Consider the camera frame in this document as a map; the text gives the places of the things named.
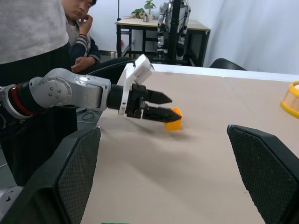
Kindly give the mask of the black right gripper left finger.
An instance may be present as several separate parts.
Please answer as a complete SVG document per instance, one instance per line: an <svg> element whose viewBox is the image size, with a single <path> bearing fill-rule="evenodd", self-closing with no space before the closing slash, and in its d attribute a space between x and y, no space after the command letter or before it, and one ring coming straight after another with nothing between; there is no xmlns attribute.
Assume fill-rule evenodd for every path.
<svg viewBox="0 0 299 224"><path fill-rule="evenodd" d="M101 131L65 137L16 198L4 198L0 224L80 224L93 186Z"/></svg>

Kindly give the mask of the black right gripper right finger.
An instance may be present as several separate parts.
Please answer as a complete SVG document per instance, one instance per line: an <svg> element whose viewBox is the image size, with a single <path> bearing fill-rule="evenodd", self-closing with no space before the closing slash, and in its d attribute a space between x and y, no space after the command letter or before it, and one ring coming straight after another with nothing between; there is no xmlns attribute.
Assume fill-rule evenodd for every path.
<svg viewBox="0 0 299 224"><path fill-rule="evenodd" d="M299 224L299 158L275 135L228 125L242 182L265 224Z"/></svg>

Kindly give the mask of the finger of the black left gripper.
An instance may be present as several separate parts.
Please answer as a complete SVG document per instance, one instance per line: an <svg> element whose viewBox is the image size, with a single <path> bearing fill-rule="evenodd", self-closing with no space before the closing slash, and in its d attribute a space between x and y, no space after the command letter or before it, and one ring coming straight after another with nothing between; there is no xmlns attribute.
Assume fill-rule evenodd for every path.
<svg viewBox="0 0 299 224"><path fill-rule="evenodd" d="M162 92L149 90L149 102L161 105L161 104L172 103L172 99L170 99Z"/></svg>
<svg viewBox="0 0 299 224"><path fill-rule="evenodd" d="M143 110L142 118L157 122L170 123L180 120L182 116L169 108L147 106Z"/></svg>

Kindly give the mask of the orange cube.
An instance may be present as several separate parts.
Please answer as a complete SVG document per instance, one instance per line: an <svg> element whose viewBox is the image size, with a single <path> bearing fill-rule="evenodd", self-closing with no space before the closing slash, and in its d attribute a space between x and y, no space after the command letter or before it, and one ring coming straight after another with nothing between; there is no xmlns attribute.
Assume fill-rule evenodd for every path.
<svg viewBox="0 0 299 224"><path fill-rule="evenodd" d="M182 118L183 118L183 114L180 111L180 109L178 107L174 107L172 108L172 110L177 114L180 115L180 119L173 121L173 122L168 122L168 123L164 123L164 127L167 131L179 131L182 127Z"/></svg>

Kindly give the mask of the seated person's resting hand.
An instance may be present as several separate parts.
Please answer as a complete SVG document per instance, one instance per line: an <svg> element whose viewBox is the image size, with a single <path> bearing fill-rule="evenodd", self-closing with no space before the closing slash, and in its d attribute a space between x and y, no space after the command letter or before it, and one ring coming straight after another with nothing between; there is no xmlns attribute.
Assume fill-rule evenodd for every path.
<svg viewBox="0 0 299 224"><path fill-rule="evenodd" d="M72 72L80 73L95 65L97 60L92 56L89 57L78 57L75 60L75 64L71 67Z"/></svg>

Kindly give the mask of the seated person's raised hand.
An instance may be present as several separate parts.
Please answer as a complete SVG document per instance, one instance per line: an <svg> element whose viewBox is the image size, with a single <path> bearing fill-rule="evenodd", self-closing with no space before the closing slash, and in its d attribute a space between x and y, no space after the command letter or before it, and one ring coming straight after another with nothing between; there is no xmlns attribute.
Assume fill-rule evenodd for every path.
<svg viewBox="0 0 299 224"><path fill-rule="evenodd" d="M79 34L80 35L87 35L91 29L93 23L93 17L90 15L86 15L84 18L80 20L79 23Z"/></svg>

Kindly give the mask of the yellow round wooden container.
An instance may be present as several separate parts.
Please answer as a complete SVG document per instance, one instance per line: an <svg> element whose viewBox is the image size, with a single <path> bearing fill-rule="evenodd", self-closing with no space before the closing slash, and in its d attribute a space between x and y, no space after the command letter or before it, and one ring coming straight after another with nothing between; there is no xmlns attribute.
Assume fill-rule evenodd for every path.
<svg viewBox="0 0 299 224"><path fill-rule="evenodd" d="M282 109L299 119L299 81L292 82L280 102Z"/></svg>

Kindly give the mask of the black chair back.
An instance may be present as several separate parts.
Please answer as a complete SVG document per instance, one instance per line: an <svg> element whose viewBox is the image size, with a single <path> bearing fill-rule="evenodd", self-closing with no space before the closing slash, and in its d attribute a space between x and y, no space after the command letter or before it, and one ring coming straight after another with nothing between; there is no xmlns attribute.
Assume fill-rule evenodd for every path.
<svg viewBox="0 0 299 224"><path fill-rule="evenodd" d="M233 63L225 58L216 59L209 68L213 69L226 69L226 70L246 70L243 67Z"/></svg>

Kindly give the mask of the seated person in dark jacket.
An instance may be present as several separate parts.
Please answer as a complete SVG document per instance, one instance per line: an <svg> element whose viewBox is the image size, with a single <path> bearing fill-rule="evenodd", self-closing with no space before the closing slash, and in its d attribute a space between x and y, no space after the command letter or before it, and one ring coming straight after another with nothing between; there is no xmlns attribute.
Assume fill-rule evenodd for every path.
<svg viewBox="0 0 299 224"><path fill-rule="evenodd" d="M132 60L128 57L118 57L105 62L100 61L100 51L89 32L87 35L79 34L79 23L97 0L61 0L65 17L66 31L69 37L69 57L71 67L78 57L92 56L96 64L78 74L92 74L96 77L109 79L112 84L117 84L126 65Z"/></svg>

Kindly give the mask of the green potted plant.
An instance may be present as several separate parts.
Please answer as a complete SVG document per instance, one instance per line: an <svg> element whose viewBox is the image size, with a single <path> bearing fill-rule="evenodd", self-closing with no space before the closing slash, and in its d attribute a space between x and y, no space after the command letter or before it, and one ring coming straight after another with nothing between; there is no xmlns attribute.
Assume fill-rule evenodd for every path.
<svg viewBox="0 0 299 224"><path fill-rule="evenodd" d="M153 0L146 0L143 8L137 8L131 12L132 18L142 19L143 17L150 16L151 11L156 8Z"/></svg>

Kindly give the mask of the standing person in grey shirt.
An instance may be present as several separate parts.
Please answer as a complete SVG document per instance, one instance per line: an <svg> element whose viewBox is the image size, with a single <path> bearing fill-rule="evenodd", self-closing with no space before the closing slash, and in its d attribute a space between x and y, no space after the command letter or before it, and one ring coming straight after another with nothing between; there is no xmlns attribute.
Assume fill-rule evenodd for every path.
<svg viewBox="0 0 299 224"><path fill-rule="evenodd" d="M0 0L0 86L71 68L61 0ZM76 109L54 106L0 128L0 146L18 186L77 130Z"/></svg>

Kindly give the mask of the wooden table with black frame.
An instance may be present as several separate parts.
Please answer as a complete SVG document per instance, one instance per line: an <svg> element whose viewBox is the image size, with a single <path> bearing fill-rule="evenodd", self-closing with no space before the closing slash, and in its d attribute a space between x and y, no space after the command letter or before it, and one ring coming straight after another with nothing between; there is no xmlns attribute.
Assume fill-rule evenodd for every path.
<svg viewBox="0 0 299 224"><path fill-rule="evenodd" d="M143 22L140 19L120 19L116 23L116 52L118 56L129 56L145 54L147 56L155 56L156 52L146 51L147 42L157 42L156 38L149 38L146 36L148 31L157 30L157 21ZM132 50L132 31L141 30L142 31L142 49L141 50ZM128 35L129 43L122 49L121 46L121 36ZM192 49L192 42L195 35L201 35L201 40L199 44L199 53L196 54ZM187 54L185 56L187 64L192 66L202 67L204 64L204 59L206 55L207 44L210 36L210 29L202 25L198 21L190 20L187 25Z"/></svg>

